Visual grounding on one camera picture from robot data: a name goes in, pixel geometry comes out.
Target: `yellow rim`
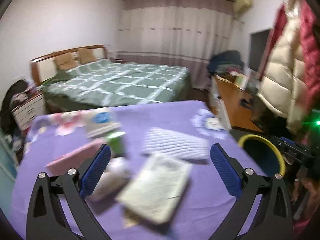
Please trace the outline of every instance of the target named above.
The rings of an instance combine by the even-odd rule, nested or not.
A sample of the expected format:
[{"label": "yellow rim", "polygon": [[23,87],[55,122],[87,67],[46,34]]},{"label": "yellow rim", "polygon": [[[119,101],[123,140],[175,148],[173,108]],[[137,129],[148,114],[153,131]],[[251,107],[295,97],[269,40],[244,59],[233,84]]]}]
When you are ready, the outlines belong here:
[{"label": "yellow rim", "polygon": [[278,162],[279,162],[279,166],[280,166],[280,171],[279,173],[284,176],[285,174],[285,162],[284,162],[284,159],[282,158],[282,155],[281,153],[279,152],[279,150],[277,149],[276,146],[274,146],[269,140],[267,140],[266,138],[263,138],[259,135],[255,135],[255,134],[247,134],[247,135],[244,135],[242,136],[239,141],[238,141],[238,145],[243,148],[243,144],[246,140],[248,139],[251,139],[251,140],[258,140],[258,141],[261,141],[263,143],[265,143],[266,145],[268,145],[273,153],[276,155],[277,159],[278,159]]}]

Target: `beige puffer jacket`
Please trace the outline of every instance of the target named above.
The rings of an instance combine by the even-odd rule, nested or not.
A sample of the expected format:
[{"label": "beige puffer jacket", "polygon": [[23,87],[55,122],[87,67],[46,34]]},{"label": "beige puffer jacket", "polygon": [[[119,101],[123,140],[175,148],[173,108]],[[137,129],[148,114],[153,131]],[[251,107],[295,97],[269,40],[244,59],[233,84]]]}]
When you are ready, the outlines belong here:
[{"label": "beige puffer jacket", "polygon": [[297,133],[305,115],[305,66],[300,45],[300,3],[288,0],[288,19],[268,59],[257,96],[276,115],[287,119],[287,129]]}]

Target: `pillow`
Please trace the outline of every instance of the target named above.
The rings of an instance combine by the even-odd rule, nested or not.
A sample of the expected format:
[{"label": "pillow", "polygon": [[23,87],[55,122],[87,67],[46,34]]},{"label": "pillow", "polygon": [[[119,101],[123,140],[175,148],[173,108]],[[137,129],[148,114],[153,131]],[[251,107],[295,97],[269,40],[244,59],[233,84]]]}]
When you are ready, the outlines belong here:
[{"label": "pillow", "polygon": [[78,56],[80,64],[87,64],[89,62],[97,61],[96,57],[93,55],[92,49],[78,49]]},{"label": "pillow", "polygon": [[57,68],[61,70],[77,67],[77,63],[73,60],[71,52],[55,57],[54,62]]}]

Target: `blue label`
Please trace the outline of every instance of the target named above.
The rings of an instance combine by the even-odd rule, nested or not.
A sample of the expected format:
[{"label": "blue label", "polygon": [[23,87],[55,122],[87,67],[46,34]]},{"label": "blue label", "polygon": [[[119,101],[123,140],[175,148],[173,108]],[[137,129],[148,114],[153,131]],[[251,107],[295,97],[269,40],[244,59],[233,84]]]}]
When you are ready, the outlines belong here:
[{"label": "blue label", "polygon": [[95,123],[105,123],[110,122],[111,116],[109,112],[98,113],[95,117],[92,118],[92,121]]}]

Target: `air conditioner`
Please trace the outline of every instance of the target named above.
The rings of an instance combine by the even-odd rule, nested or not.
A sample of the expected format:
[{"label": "air conditioner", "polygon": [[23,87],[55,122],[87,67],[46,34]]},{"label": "air conditioner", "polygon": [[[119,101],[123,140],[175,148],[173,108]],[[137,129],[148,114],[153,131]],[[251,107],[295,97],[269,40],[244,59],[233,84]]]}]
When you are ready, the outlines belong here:
[{"label": "air conditioner", "polygon": [[252,5],[252,0],[236,0],[234,10],[237,15],[244,13]]}]

